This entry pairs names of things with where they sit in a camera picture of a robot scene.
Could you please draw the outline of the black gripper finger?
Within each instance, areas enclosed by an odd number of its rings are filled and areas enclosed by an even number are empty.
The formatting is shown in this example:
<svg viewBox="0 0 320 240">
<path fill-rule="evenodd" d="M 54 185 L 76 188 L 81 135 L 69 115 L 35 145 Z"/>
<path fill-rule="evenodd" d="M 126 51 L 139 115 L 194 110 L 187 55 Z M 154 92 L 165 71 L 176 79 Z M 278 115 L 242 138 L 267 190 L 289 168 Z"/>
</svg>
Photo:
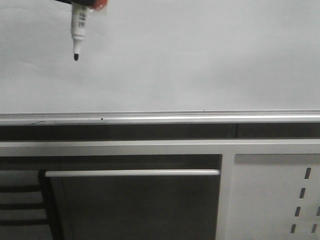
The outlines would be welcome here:
<svg viewBox="0 0 320 240">
<path fill-rule="evenodd" d="M 65 3 L 65 4 L 80 4 L 83 6 L 92 7 L 95 4 L 95 0 L 55 0 L 57 2 Z"/>
</svg>

